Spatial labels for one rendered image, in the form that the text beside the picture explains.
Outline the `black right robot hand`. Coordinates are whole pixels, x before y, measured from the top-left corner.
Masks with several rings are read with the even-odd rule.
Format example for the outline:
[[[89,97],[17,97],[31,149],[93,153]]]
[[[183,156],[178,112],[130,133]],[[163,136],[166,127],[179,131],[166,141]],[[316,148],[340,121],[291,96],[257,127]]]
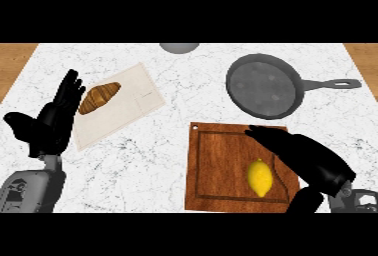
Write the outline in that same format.
[[[341,198],[352,195],[356,173],[338,154],[310,137],[278,128],[250,125],[245,134],[274,152],[309,184],[296,193],[287,212],[315,213],[324,194],[341,204]]]

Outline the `brown croissant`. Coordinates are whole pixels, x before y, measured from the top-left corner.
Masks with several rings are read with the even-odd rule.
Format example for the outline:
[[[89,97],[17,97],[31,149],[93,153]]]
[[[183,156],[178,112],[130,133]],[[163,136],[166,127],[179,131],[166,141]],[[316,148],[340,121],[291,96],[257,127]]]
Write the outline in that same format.
[[[80,104],[80,114],[86,115],[92,113],[99,107],[102,107],[110,102],[120,89],[121,84],[118,82],[95,86],[89,90],[85,100]]]

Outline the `brown wooden cutting board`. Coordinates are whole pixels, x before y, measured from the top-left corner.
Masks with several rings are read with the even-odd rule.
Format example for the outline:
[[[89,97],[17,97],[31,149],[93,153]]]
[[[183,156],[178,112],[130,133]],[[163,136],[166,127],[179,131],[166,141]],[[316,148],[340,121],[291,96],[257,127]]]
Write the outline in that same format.
[[[297,191],[299,176],[262,144],[245,135],[247,125],[192,122],[185,209],[214,212],[285,212]],[[274,186],[263,198],[253,191],[247,172],[262,159]]]

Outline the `yellow lemon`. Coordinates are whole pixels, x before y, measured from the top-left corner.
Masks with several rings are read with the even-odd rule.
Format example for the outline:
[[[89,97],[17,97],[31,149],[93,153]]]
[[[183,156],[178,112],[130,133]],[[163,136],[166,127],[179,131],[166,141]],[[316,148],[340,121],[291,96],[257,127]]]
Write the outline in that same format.
[[[274,175],[271,167],[262,159],[257,159],[248,167],[247,180],[257,196],[263,198],[272,189]]]

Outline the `grey round object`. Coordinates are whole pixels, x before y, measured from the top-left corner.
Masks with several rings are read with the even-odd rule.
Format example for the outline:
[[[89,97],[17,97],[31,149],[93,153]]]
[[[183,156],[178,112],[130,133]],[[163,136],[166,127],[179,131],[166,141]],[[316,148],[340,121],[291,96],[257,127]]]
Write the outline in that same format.
[[[172,54],[186,54],[198,48],[200,44],[198,43],[161,43],[160,46]]]

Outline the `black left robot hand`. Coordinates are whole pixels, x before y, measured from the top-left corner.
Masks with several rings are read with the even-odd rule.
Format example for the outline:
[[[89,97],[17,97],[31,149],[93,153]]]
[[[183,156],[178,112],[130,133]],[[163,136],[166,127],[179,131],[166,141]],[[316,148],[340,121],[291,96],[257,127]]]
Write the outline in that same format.
[[[30,157],[61,155],[71,138],[74,116],[86,87],[79,72],[70,70],[59,84],[54,101],[36,118],[21,112],[9,112],[3,120],[9,124],[15,138],[30,146]]]

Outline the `dark grey frying pan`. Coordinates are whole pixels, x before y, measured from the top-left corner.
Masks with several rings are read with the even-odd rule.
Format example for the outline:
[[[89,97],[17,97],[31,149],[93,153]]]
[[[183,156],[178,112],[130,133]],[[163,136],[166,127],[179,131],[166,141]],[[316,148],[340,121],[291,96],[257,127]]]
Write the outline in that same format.
[[[235,105],[253,117],[265,120],[282,119],[294,113],[306,91],[361,87],[356,79],[305,80],[293,66],[268,54],[243,56],[226,74],[226,91]]]

